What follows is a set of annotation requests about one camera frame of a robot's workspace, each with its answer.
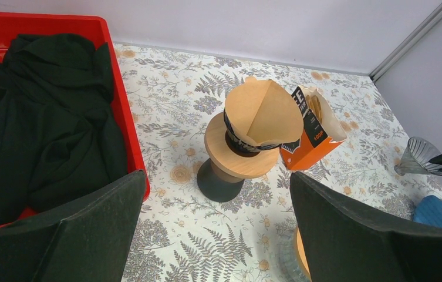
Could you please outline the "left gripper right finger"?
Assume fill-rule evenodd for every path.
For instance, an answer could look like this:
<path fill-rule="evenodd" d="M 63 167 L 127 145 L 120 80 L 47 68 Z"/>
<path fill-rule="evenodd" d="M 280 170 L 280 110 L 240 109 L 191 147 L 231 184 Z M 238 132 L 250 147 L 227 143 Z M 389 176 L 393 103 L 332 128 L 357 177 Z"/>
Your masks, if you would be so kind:
<path fill-rule="evenodd" d="M 442 281 L 442 228 L 406 220 L 292 173 L 312 281 Z"/>

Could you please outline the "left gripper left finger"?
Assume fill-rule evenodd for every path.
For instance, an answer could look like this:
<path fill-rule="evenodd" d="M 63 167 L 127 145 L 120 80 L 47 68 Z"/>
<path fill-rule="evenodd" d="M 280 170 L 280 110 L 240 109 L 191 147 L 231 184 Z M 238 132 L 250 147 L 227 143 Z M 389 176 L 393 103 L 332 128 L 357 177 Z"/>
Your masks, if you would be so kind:
<path fill-rule="evenodd" d="M 0 281 L 120 281 L 145 191 L 136 170 L 0 227 Z"/>

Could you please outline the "grey glass pitcher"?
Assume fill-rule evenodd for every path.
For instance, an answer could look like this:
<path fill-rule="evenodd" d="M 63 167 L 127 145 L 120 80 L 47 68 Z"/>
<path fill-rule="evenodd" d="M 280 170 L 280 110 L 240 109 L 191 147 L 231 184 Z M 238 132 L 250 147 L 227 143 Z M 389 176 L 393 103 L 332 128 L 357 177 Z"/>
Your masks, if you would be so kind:
<path fill-rule="evenodd" d="M 295 229 L 282 233 L 278 238 L 278 260 L 285 281 L 307 281 L 295 250 Z"/>

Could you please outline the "orange coffee filter box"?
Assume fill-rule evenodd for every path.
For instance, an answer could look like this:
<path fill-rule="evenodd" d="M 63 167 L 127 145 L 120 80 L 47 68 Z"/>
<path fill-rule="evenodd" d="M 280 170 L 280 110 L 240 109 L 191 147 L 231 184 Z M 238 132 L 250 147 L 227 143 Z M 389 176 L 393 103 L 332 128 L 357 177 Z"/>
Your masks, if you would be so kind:
<path fill-rule="evenodd" d="M 282 144 L 280 154 L 288 170 L 307 170 L 347 140 L 347 133 L 321 89 L 299 85 L 292 97 L 302 112 L 302 135 Z"/>

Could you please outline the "blue glass dripper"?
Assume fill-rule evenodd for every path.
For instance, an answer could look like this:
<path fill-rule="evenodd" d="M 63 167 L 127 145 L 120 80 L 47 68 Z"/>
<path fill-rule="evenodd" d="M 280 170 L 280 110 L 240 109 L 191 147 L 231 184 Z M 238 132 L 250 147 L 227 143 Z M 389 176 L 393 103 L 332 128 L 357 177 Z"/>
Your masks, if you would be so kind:
<path fill-rule="evenodd" d="M 259 153 L 261 151 L 276 149 L 277 147 L 281 147 L 283 145 L 283 143 L 259 145 L 259 146 L 250 145 L 247 142 L 243 141 L 241 138 L 239 138 L 235 134 L 233 126 L 231 125 L 231 122 L 230 122 L 225 110 L 223 111 L 223 120 L 224 120 L 224 125 L 227 130 L 228 142 L 239 152 Z"/>

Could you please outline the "brown paper coffee filter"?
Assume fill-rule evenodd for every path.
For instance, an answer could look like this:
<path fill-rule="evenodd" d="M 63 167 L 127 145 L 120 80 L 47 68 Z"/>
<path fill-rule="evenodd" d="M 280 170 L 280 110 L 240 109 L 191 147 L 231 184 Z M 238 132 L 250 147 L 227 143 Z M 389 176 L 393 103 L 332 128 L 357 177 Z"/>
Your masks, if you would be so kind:
<path fill-rule="evenodd" d="M 253 147 L 291 143 L 302 135 L 299 106 L 270 79 L 245 78 L 227 95 L 225 112 L 236 137 Z"/>

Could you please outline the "grey ribbed glass dripper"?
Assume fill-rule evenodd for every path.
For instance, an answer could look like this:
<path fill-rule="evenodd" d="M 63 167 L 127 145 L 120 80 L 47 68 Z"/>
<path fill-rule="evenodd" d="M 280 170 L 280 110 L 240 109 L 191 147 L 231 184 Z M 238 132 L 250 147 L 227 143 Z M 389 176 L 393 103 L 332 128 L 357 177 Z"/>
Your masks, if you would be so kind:
<path fill-rule="evenodd" d="M 397 174 L 431 174 L 442 176 L 442 164 L 432 163 L 430 160 L 441 154 L 438 148 L 421 137 L 411 137 L 400 162 L 394 166 Z"/>

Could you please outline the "red-rimmed glass carafe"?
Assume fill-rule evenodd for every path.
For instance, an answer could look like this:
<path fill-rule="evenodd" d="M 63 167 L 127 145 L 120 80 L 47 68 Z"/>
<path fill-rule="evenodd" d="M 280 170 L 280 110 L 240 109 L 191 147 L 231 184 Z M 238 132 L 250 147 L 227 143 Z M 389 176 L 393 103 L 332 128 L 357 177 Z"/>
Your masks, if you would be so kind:
<path fill-rule="evenodd" d="M 245 179 L 232 176 L 221 170 L 210 158 L 200 167 L 197 184 L 202 194 L 208 199 L 224 203 L 236 198 Z"/>

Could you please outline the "blue cloth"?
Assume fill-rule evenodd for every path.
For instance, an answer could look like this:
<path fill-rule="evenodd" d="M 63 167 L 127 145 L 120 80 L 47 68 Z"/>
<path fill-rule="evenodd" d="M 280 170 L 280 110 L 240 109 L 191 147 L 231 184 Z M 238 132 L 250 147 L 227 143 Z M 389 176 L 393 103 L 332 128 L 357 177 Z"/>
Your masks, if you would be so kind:
<path fill-rule="evenodd" d="M 424 197 L 414 210 L 413 221 L 442 228 L 442 200 L 434 195 Z"/>

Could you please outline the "floral table mat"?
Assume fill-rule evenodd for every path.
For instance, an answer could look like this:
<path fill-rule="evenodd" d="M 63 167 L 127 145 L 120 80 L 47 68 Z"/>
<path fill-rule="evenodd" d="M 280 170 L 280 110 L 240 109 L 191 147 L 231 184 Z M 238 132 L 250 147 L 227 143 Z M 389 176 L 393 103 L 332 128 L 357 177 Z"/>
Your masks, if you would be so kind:
<path fill-rule="evenodd" d="M 278 162 L 246 180 L 227 203 L 202 195 L 197 172 L 208 155 L 208 122 L 247 77 L 272 79 L 288 92 L 315 86 L 347 139 L 306 174 L 356 200 L 410 219 L 442 186 L 433 176 L 399 176 L 408 135 L 366 76 L 326 73 L 124 44 L 114 47 L 150 180 L 124 281 L 287 281 L 279 246 L 296 220 L 290 171 Z"/>

